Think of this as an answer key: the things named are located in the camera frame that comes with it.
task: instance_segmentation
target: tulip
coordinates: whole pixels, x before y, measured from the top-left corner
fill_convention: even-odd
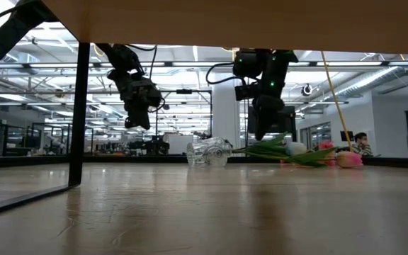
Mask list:
[[[307,148],[303,143],[299,142],[288,142],[286,144],[286,153],[289,156],[295,156],[299,154],[304,154],[307,152]]]
[[[353,152],[339,152],[336,156],[336,162],[342,168],[363,166],[361,155]]]
[[[319,150],[330,149],[333,147],[334,147],[333,142],[330,140],[325,140],[319,144]]]
[[[333,142],[330,140],[325,140],[319,144],[319,150],[330,149],[333,147],[334,147]],[[336,156],[335,152],[330,152],[325,156],[325,159],[327,160],[321,161],[320,163],[326,164],[327,166],[335,166],[336,162],[334,160],[329,160],[334,159],[335,156]]]

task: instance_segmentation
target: yellow pole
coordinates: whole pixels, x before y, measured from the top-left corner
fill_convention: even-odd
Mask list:
[[[334,99],[334,102],[336,104],[336,108],[338,109],[339,118],[341,119],[341,124],[343,125],[344,134],[346,135],[347,143],[349,145],[348,149],[351,152],[353,152],[351,140],[349,139],[349,134],[347,133],[346,123],[344,122],[343,113],[341,112],[341,109],[339,107],[338,98],[336,97],[336,94],[334,93],[333,83],[332,83],[332,80],[330,79],[330,74],[329,74],[329,68],[327,66],[327,61],[325,60],[324,52],[321,51],[320,53],[322,55],[322,60],[324,61],[325,73],[327,74],[327,79],[329,80],[330,90],[331,90],[331,92],[333,94],[333,99]]]

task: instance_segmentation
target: person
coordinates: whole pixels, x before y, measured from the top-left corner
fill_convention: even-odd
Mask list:
[[[364,132],[360,132],[353,137],[355,144],[352,145],[353,152],[361,156],[372,156],[373,152],[368,144],[368,136]]]

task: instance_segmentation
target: white wall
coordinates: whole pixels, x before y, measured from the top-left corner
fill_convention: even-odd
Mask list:
[[[215,75],[213,80],[226,78]],[[212,136],[223,137],[234,148],[240,148],[240,106],[235,101],[234,82],[227,81],[212,87]]]
[[[376,154],[382,157],[408,157],[408,95],[373,97]]]
[[[377,145],[375,141],[373,104],[371,101],[371,92],[364,93],[361,98],[350,98],[349,104],[340,104],[344,122],[349,131],[353,134],[365,132],[368,135],[368,141],[372,150],[376,154]],[[305,120],[298,120],[297,136],[300,137],[300,130],[313,125],[330,122],[331,125],[331,140],[335,146],[346,147],[347,142],[341,139],[341,131],[344,130],[341,124],[336,106],[329,106],[324,110],[323,115],[306,115]]]

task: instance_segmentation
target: glass vase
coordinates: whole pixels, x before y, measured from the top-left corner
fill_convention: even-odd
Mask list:
[[[232,146],[221,137],[212,137],[187,145],[190,166],[225,166]]]

